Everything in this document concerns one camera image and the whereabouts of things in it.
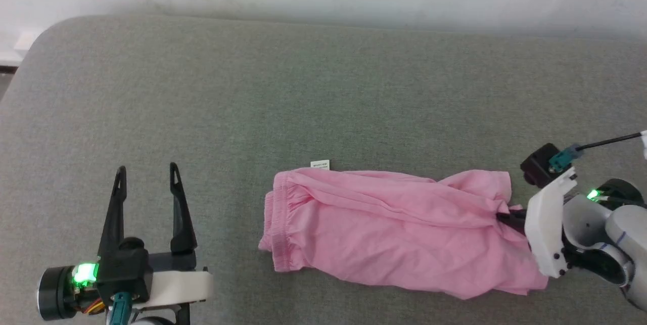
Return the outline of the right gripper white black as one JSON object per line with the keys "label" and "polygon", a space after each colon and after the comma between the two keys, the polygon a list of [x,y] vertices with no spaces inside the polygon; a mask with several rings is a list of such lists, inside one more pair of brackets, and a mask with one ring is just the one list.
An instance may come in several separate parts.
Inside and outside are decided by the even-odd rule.
{"label": "right gripper white black", "polygon": [[571,195],[576,178],[569,168],[532,196],[527,210],[510,206],[497,221],[527,237],[545,276],[578,268],[606,280],[645,279],[645,195],[621,178]]}

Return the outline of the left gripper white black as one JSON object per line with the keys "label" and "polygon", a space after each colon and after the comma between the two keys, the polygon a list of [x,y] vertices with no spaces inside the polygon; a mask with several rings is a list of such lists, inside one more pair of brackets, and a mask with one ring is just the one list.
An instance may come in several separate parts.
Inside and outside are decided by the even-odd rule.
{"label": "left gripper white black", "polygon": [[[169,164],[173,196],[173,255],[197,248],[187,195],[175,162]],[[116,171],[99,244],[99,258],[118,251],[123,241],[123,203],[127,198],[125,166]],[[196,270],[195,256],[176,261],[169,253],[149,257],[152,270],[139,274],[132,265],[86,261],[51,267],[41,275],[36,306],[42,320],[76,315],[104,315],[108,324],[190,324],[191,305],[213,295],[213,275]]]}

